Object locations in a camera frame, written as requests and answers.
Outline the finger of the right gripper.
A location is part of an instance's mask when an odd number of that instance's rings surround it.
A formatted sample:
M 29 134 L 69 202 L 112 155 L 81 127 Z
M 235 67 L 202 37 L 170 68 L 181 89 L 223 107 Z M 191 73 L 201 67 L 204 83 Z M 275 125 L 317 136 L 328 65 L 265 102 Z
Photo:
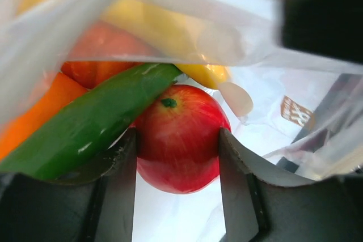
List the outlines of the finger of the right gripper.
M 362 63 L 362 0 L 283 0 L 283 47 Z

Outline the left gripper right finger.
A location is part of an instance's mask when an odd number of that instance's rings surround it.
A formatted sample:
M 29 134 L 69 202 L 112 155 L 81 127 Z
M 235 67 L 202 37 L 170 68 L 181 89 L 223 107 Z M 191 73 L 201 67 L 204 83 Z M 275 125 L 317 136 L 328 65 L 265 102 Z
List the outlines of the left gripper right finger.
M 313 181 L 219 135 L 223 241 L 361 241 L 362 176 Z

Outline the red fake apple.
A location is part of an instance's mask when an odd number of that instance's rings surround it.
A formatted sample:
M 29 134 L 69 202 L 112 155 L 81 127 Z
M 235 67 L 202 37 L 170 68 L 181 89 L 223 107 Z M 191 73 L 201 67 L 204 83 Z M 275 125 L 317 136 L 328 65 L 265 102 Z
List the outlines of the red fake apple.
M 153 187 L 188 194 L 220 174 L 219 132 L 230 123 L 205 91 L 173 85 L 134 123 L 138 135 L 137 171 Z

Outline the green fake cucumber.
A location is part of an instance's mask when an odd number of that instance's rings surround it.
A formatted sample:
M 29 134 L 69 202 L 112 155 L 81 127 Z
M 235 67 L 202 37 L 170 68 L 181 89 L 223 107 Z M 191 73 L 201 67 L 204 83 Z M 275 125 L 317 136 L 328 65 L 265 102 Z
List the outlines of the green fake cucumber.
M 2 172 L 55 179 L 106 150 L 182 72 L 143 64 L 75 99 L 1 161 Z

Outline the zip bag of fruit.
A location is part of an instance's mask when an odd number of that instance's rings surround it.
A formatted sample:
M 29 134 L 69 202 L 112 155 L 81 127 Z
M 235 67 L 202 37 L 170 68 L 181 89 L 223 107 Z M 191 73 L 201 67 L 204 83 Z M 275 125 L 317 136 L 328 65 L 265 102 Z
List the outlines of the zip bag of fruit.
M 283 47 L 283 0 L 1 0 L 1 124 L 30 109 L 66 61 L 200 67 L 230 133 L 275 166 L 313 181 L 362 166 L 362 63 Z M 223 241 L 220 177 L 162 193 L 136 169 L 131 241 Z

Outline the fake orange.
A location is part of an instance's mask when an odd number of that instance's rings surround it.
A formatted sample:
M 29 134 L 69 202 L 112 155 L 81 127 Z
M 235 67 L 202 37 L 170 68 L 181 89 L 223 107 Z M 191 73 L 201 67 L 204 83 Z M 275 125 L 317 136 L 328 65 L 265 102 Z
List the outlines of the fake orange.
M 24 142 L 63 107 L 87 92 L 79 83 L 57 74 L 49 90 L 28 111 L 10 121 L 1 132 L 1 159 Z

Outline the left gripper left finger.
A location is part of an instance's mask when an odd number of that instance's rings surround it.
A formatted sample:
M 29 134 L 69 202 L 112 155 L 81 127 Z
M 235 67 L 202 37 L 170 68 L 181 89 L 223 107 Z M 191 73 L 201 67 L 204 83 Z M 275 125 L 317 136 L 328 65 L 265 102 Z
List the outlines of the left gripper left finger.
M 2 241 L 131 241 L 136 131 L 62 179 L 1 174 Z

